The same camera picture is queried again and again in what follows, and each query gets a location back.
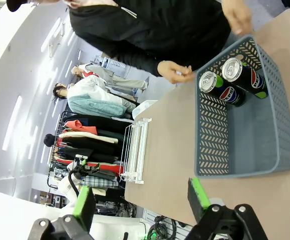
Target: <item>ceiling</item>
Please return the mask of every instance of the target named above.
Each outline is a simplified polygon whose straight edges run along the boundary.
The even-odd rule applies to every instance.
[[[49,148],[44,149],[43,138],[55,132],[66,104],[53,100],[52,88],[57,82],[69,83],[69,64],[78,63],[80,40],[72,35],[66,9],[62,2],[30,9],[0,57],[0,192],[26,200],[33,173],[47,169]],[[65,33],[49,57],[48,47],[42,51],[42,44],[58,18],[65,23]],[[15,115],[16,103],[19,111]],[[10,126],[12,116],[14,127]]]

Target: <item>screw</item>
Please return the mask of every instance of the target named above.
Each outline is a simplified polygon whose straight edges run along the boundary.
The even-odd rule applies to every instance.
[[[219,206],[213,206],[212,207],[213,212],[218,212],[219,211]]]
[[[246,208],[244,206],[240,206],[238,210],[243,213],[246,211]]]

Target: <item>black hat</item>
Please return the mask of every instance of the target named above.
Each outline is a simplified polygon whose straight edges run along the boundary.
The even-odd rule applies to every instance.
[[[7,7],[11,12],[15,12],[20,8],[21,4],[27,4],[28,0],[7,0]]]
[[[56,136],[52,134],[47,134],[44,139],[44,144],[50,148],[55,143],[55,139]]]

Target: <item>person in white shirt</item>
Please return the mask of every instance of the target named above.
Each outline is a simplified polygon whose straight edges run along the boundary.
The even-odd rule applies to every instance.
[[[106,101],[125,106],[128,113],[131,113],[136,107],[134,103],[128,100],[108,93],[104,80],[94,74],[80,80],[69,89],[67,89],[65,84],[57,83],[53,93],[59,99],[69,99],[71,97],[88,94],[91,98],[98,101]]]
[[[114,75],[114,73],[102,66],[88,63],[84,65],[75,66],[72,68],[71,73],[74,75],[78,75],[82,78],[86,78],[90,72],[98,75],[100,78],[105,80],[107,84],[117,85],[122,87],[128,87],[133,89],[141,89],[145,90],[148,87],[148,82],[143,80],[132,80],[125,79],[120,76]]]

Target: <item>basket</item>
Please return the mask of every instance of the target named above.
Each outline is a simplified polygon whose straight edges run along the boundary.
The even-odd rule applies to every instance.
[[[240,59],[264,76],[268,97],[246,93],[234,107],[200,92],[206,71],[221,76],[230,57]],[[277,65],[247,35],[197,72],[195,174],[200,178],[247,177],[290,170],[290,111]]]

